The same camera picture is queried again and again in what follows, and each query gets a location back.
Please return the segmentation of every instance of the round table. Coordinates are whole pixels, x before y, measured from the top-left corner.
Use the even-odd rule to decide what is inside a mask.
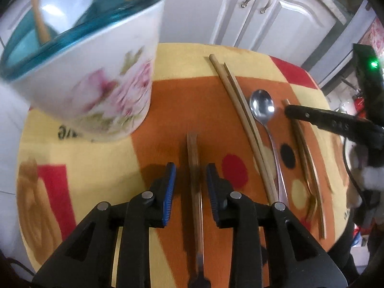
[[[153,287],[186,287],[194,274],[194,235],[186,134],[198,135],[200,164],[214,162],[221,177],[258,203],[267,203],[257,165],[239,117],[208,56],[226,62],[246,98],[265,89],[276,112],[268,124],[280,156],[291,211],[304,220],[308,193],[298,149],[282,100],[329,109],[303,69],[260,53],[201,44],[159,44],[152,100],[142,125],[129,137],[92,143],[39,110],[29,112],[20,142],[17,202],[28,256],[37,270],[99,202],[119,204],[146,190],[168,162],[177,176],[172,213],[165,229],[150,230]],[[327,238],[319,239],[319,213],[307,225],[329,250],[345,228],[348,176],[337,135],[303,124],[324,201]],[[275,169],[265,129],[258,125]],[[227,287],[232,231],[219,230],[203,184],[205,275],[213,287]]]

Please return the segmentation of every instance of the red dot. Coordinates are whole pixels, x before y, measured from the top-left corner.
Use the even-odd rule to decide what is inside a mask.
[[[307,221],[305,220],[305,218],[302,218],[302,219],[300,220],[300,223],[303,224],[304,227],[305,227],[307,230],[311,231],[311,228],[312,228],[311,222],[307,222]]]
[[[234,188],[241,188],[248,182],[248,172],[243,160],[236,155],[226,155],[222,162],[224,178],[231,182]]]

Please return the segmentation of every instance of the green light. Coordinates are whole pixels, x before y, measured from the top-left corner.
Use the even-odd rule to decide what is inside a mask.
[[[378,67],[379,67],[379,62],[376,61],[376,60],[374,60],[373,62],[371,62],[371,66],[372,66],[373,68],[378,68]]]

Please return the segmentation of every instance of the pink flower print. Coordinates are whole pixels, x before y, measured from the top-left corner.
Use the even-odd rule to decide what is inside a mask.
[[[105,100],[118,85],[116,80],[110,81],[104,69],[84,76],[76,84],[66,98],[67,117],[77,117],[90,111]]]
[[[139,113],[149,99],[151,74],[152,63],[149,60],[139,67],[131,79],[126,79],[111,93],[106,101],[110,108],[105,111],[104,116],[130,116]]]

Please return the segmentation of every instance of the red patch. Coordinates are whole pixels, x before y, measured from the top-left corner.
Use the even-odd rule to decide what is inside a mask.
[[[302,219],[300,220],[300,223],[303,224],[304,227],[305,227],[308,231],[311,231],[311,229],[312,229],[311,222],[307,222],[307,221],[305,220],[305,218],[302,218]]]
[[[277,68],[280,69],[288,83],[301,85],[310,89],[318,89],[317,84],[314,83],[314,81],[304,69],[276,57],[271,56],[271,59]]]
[[[67,168],[65,165],[39,165],[38,174],[45,183],[49,204],[64,241],[76,227],[68,189]]]
[[[224,178],[231,182],[234,188],[241,188],[248,182],[248,171],[243,160],[236,155],[226,155],[221,162]]]

